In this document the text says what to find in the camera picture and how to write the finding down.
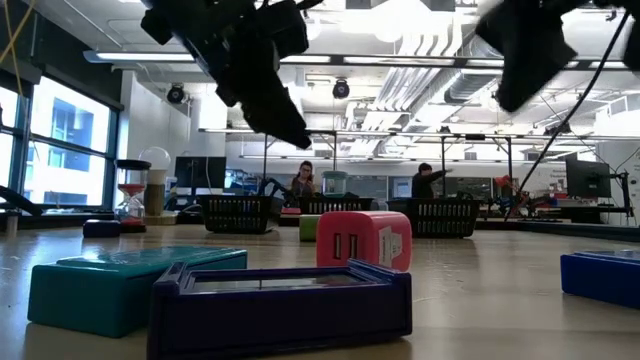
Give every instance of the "metal pole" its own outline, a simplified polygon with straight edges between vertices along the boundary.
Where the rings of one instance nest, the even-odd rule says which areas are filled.
[[[445,138],[444,136],[442,137],[442,171],[445,171],[445,163],[444,163],[444,153],[447,152],[447,150],[444,148],[444,141]],[[444,198],[447,198],[447,173],[445,171],[444,176],[442,176],[442,195],[444,196]]]
[[[267,179],[267,151],[269,151],[269,136],[264,134],[264,158],[262,159],[262,180]]]
[[[338,170],[338,133],[333,134],[333,171]]]
[[[509,181],[511,181],[512,184],[515,184],[515,182],[513,181],[513,157],[511,156],[511,138],[508,137],[507,138],[507,156],[508,156],[508,163],[509,163]],[[509,190],[509,192],[511,193],[511,196],[513,196],[513,189],[510,188],[511,190]]]

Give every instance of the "ceiling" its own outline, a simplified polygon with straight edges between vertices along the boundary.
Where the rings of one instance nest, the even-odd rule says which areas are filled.
[[[47,0],[38,2],[36,7],[45,17],[98,51],[184,52],[175,40],[159,46],[142,31],[139,24],[145,8],[131,1]],[[475,3],[482,5],[483,2],[477,0]],[[472,30],[477,21],[477,9],[473,5],[465,5],[469,2],[457,1],[455,13],[430,12],[420,0],[379,0],[373,1],[380,5],[371,10],[347,9],[354,3],[355,0],[325,0],[310,11],[309,32],[318,35],[310,42],[307,54],[499,55],[486,44],[474,40]],[[607,11],[582,9],[563,18],[565,39],[581,59],[602,56],[622,17],[619,14],[617,19],[608,22],[605,20],[608,15]],[[389,29],[404,30],[398,34]],[[623,47],[624,42],[619,41],[612,59],[620,58]],[[206,92],[210,83],[210,79],[195,64],[146,63],[134,69],[138,71],[140,81],[159,93],[168,89],[171,83],[183,82],[185,89],[197,97]],[[301,89],[298,93],[302,111],[308,122],[313,122],[313,127],[335,127],[335,116],[339,116],[343,118],[340,124],[348,127],[347,130],[391,128],[395,131],[434,132],[442,125],[449,125],[456,132],[463,133],[527,133],[533,130],[534,124],[543,131],[546,123],[557,119],[555,114],[566,115],[593,76],[593,71],[562,72],[521,111],[507,114],[497,109],[495,101],[491,99],[500,76],[495,72],[471,74],[455,69],[317,65],[283,65],[282,72],[287,72],[291,83]],[[344,100],[336,100],[331,94],[335,80],[339,78],[347,79],[351,88],[349,98]],[[459,103],[446,100],[445,90],[454,89],[455,86],[466,94]],[[640,92],[640,81],[631,73],[603,72],[591,95],[572,120],[574,131],[592,133],[599,110],[636,92]],[[376,116],[367,113],[368,110],[381,109],[388,113]],[[317,114],[331,116],[319,117]],[[230,110],[230,118],[235,126],[243,125],[239,110]],[[357,139],[353,142],[370,143]],[[365,152],[373,154],[380,143],[387,144],[385,141],[375,142],[367,145]]]

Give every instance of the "sand timer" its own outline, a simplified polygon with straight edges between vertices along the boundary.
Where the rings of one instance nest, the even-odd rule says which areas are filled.
[[[122,232],[143,232],[144,205],[142,196],[147,186],[147,172],[151,163],[140,160],[116,160],[118,190],[124,200],[116,207],[115,215],[122,226]]]

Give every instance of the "teal plastic container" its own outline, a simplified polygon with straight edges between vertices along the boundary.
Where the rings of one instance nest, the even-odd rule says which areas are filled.
[[[190,270],[246,269],[247,251],[170,246],[36,265],[27,318],[37,324],[119,338],[144,327],[151,287],[174,262]]]
[[[322,173],[322,194],[325,196],[344,196],[347,193],[347,173],[344,171],[325,171]]]

